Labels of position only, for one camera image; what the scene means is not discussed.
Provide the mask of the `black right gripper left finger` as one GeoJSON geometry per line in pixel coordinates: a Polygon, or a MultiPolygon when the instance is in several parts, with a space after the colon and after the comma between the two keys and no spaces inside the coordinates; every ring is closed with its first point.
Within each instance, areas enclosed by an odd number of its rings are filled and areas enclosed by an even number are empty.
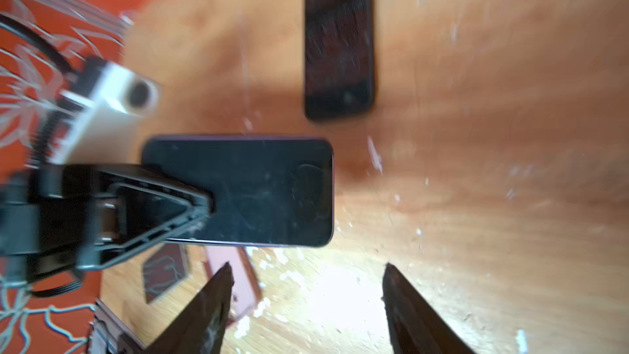
{"type": "Polygon", "coordinates": [[[224,264],[144,352],[219,353],[229,320],[234,277],[224,264]]]}

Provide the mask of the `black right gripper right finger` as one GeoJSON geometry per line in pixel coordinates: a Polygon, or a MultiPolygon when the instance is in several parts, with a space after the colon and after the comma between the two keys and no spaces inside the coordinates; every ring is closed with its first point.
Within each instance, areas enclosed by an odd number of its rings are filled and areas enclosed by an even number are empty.
{"type": "Polygon", "coordinates": [[[473,352],[391,263],[386,265],[382,287],[393,352],[473,352]]]}

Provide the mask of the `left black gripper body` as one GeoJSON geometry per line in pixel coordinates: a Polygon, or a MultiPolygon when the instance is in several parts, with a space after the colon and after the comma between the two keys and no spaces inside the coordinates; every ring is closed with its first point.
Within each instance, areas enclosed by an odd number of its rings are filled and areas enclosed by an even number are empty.
{"type": "Polygon", "coordinates": [[[1,187],[1,259],[8,285],[74,270],[84,238],[84,200],[63,194],[63,169],[11,175],[1,187]]]}

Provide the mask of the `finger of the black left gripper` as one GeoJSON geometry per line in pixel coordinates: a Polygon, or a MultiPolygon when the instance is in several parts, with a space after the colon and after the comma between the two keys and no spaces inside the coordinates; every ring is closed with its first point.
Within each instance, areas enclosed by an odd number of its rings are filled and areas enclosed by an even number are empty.
{"type": "Polygon", "coordinates": [[[205,223],[208,193],[132,165],[94,166],[87,222],[75,267],[104,270],[205,223]]]}

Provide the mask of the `black phone case with holes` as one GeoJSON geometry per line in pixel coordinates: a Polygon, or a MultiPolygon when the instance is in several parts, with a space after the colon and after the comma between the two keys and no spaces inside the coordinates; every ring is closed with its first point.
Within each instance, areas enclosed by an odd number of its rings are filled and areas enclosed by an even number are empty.
{"type": "Polygon", "coordinates": [[[211,194],[209,220],[180,244],[324,247],[334,236],[334,150],[329,141],[279,135],[162,135],[141,163],[211,194]]]}

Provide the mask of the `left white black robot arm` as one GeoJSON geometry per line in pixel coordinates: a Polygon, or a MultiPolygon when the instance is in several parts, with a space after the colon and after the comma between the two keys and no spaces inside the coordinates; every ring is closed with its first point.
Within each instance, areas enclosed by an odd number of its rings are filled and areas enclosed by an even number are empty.
{"type": "Polygon", "coordinates": [[[33,126],[26,166],[1,188],[4,285],[34,298],[81,288],[85,273],[125,262],[213,212],[211,194],[150,168],[124,162],[140,122],[160,99],[160,86],[101,57],[75,68],[43,36],[13,17],[1,27],[36,50],[53,70],[52,93],[28,95],[31,83],[1,96],[1,126],[25,110],[33,126]]]}

